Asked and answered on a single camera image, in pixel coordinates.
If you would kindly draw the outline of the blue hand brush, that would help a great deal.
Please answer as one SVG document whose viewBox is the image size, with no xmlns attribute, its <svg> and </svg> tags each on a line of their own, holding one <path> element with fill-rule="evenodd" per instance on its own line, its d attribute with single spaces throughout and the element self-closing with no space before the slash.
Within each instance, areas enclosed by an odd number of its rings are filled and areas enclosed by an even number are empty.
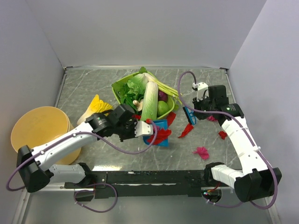
<svg viewBox="0 0 299 224">
<path fill-rule="evenodd" d="M 197 118 L 194 115 L 193 111 L 190 110 L 189 108 L 187 108 L 186 106 L 183 107 L 183 110 L 185 112 L 185 115 L 188 119 L 189 124 L 194 126 L 197 123 Z"/>
</svg>

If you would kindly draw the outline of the blue dustpan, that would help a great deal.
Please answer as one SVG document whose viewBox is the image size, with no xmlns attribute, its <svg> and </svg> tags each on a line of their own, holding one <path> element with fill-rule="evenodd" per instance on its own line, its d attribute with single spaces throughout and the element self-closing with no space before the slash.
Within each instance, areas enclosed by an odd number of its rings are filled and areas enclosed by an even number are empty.
<svg viewBox="0 0 299 224">
<path fill-rule="evenodd" d="M 154 123 L 157 126 L 158 135 L 153 145 L 167 147 L 169 145 L 168 136 L 171 134 L 171 130 L 168 129 L 167 120 L 154 120 Z"/>
</svg>

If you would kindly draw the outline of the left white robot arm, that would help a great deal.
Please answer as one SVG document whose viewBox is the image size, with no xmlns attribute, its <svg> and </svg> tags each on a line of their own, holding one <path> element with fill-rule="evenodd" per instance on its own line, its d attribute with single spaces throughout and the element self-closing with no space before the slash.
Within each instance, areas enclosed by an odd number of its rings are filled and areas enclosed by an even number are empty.
<svg viewBox="0 0 299 224">
<path fill-rule="evenodd" d="M 37 192 L 55 182 L 71 182 L 86 188 L 93 177 L 84 164 L 57 165 L 57 162 L 87 144 L 116 134 L 121 141 L 139 137 L 144 122 L 134 117 L 127 105 L 115 110 L 92 114 L 72 131 L 43 145 L 30 148 L 25 145 L 18 151 L 17 169 L 29 193 Z"/>
</svg>

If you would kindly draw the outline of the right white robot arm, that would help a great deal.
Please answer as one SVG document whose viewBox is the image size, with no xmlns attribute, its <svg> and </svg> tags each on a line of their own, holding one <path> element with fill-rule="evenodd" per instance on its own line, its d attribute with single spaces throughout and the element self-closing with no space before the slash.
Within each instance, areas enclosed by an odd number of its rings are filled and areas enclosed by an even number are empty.
<svg viewBox="0 0 299 224">
<path fill-rule="evenodd" d="M 230 103 L 226 87 L 193 84 L 197 91 L 193 99 L 194 114 L 199 120 L 213 116 L 230 139 L 240 160 L 240 171 L 229 168 L 222 162 L 206 165 L 204 181 L 209 186 L 218 182 L 235 190 L 241 202 L 251 202 L 264 197 L 276 199 L 278 183 L 282 178 L 279 168 L 272 168 L 261 155 L 248 129 L 243 111 L 237 103 Z"/>
</svg>

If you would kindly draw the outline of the pink paper scrap upper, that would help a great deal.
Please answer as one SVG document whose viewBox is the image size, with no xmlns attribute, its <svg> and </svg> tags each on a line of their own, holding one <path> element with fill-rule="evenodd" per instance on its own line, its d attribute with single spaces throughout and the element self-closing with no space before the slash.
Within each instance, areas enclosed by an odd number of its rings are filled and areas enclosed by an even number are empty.
<svg viewBox="0 0 299 224">
<path fill-rule="evenodd" d="M 209 117 L 207 118 L 207 120 L 209 120 L 209 121 L 213 121 L 213 122 L 218 121 L 214 116 L 209 116 Z"/>
</svg>

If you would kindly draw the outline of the pink paper scrap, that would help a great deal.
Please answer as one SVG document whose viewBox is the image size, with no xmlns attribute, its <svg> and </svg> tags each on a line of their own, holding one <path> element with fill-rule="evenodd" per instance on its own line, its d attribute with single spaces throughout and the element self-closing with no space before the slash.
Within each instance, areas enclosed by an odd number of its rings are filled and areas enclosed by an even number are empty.
<svg viewBox="0 0 299 224">
<path fill-rule="evenodd" d="M 197 147 L 193 154 L 198 154 L 203 160 L 209 159 L 209 153 L 205 147 Z"/>
<path fill-rule="evenodd" d="M 209 121 L 213 121 L 213 122 L 218 121 L 214 116 L 209 116 L 209 117 L 207 118 L 207 120 L 209 120 Z"/>
</svg>

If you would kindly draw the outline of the beige mushroom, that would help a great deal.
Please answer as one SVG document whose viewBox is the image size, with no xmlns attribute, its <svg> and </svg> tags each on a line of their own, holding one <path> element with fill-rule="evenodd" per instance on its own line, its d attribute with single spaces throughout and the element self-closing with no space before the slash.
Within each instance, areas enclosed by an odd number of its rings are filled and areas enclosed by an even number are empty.
<svg viewBox="0 0 299 224">
<path fill-rule="evenodd" d="M 136 107 L 137 111 L 140 112 L 142 110 L 143 99 L 141 99 L 140 101 L 134 100 L 133 105 Z"/>
</svg>

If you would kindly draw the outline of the long green white cabbage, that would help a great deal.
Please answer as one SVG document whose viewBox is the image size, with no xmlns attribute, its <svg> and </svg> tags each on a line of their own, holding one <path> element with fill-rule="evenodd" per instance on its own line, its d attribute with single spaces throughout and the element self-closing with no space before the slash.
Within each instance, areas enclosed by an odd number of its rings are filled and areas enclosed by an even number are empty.
<svg viewBox="0 0 299 224">
<path fill-rule="evenodd" d="M 155 82 L 148 82 L 144 93 L 141 121 L 157 119 L 158 85 Z"/>
</svg>

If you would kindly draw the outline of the red paper strip left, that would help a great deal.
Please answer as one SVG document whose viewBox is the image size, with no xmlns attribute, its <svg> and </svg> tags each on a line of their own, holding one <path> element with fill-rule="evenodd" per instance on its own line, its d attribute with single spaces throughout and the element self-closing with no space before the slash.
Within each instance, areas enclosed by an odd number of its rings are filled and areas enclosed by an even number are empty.
<svg viewBox="0 0 299 224">
<path fill-rule="evenodd" d="M 156 146 L 162 146 L 162 147 L 168 147 L 169 143 L 168 143 L 168 137 L 171 135 L 172 131 L 170 129 L 161 129 L 159 128 L 158 132 L 157 132 L 157 137 L 156 139 L 153 141 L 153 145 Z M 154 138 L 154 135 L 150 136 L 150 137 L 144 137 L 143 141 L 149 145 L 152 140 Z"/>
</svg>

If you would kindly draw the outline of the green round fruit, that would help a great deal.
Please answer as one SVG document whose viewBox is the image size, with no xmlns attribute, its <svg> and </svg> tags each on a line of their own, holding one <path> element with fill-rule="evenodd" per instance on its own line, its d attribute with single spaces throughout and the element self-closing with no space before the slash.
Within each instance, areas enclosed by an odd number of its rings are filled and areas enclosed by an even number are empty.
<svg viewBox="0 0 299 224">
<path fill-rule="evenodd" d="M 157 116 L 160 117 L 169 111 L 169 106 L 165 101 L 158 101 Z"/>
</svg>

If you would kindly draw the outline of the purple onion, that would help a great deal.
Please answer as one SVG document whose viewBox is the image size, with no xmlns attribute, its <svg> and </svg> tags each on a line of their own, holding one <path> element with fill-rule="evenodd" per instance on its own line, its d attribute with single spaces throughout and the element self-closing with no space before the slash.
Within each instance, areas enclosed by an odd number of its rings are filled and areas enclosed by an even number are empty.
<svg viewBox="0 0 299 224">
<path fill-rule="evenodd" d="M 165 92 L 159 90 L 158 91 L 158 101 L 167 102 L 168 101 L 168 95 Z"/>
</svg>

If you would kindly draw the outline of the pink paper scrap lower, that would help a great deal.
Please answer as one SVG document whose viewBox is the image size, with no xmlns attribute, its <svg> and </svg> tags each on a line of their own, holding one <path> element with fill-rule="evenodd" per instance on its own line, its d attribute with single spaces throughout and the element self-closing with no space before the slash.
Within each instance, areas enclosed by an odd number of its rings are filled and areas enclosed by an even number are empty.
<svg viewBox="0 0 299 224">
<path fill-rule="evenodd" d="M 193 154 L 198 154 L 203 160 L 209 159 L 209 153 L 205 147 L 197 147 Z"/>
</svg>

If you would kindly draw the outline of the green onion stalks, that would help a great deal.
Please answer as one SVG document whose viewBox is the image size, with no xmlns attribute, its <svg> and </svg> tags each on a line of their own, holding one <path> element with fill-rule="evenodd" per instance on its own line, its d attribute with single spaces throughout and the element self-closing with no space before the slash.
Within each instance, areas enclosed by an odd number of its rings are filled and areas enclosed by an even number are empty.
<svg viewBox="0 0 299 224">
<path fill-rule="evenodd" d="M 160 82 L 157 78 L 155 78 L 153 75 L 151 75 L 149 73 L 143 73 L 143 75 L 145 75 L 145 77 L 147 78 L 148 81 L 156 83 L 158 85 L 159 90 L 161 90 L 162 92 L 174 97 L 182 105 L 182 102 L 179 99 L 179 94 L 178 94 L 177 90 L 175 90 L 174 88 L 169 87 L 168 85 Z"/>
</svg>

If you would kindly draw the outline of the beige plastic bucket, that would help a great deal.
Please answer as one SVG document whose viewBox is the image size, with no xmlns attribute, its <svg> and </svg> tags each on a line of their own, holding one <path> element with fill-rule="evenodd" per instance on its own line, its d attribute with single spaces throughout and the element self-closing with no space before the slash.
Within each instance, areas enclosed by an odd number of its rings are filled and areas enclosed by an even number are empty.
<svg viewBox="0 0 299 224">
<path fill-rule="evenodd" d="M 38 107 L 16 122 L 11 132 L 11 145 L 16 152 L 24 145 L 33 148 L 73 129 L 70 119 L 62 110 L 52 106 Z"/>
</svg>

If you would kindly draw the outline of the black base frame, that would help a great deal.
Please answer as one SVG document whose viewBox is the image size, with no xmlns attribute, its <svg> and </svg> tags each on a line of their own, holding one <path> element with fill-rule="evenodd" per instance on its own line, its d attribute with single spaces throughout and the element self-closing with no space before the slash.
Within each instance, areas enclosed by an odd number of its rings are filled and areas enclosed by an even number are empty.
<svg viewBox="0 0 299 224">
<path fill-rule="evenodd" d="M 94 190 L 96 199 L 127 196 L 201 197 L 203 189 L 225 187 L 207 179 L 203 170 L 92 171 L 89 182 L 64 184 L 65 189 Z"/>
</svg>

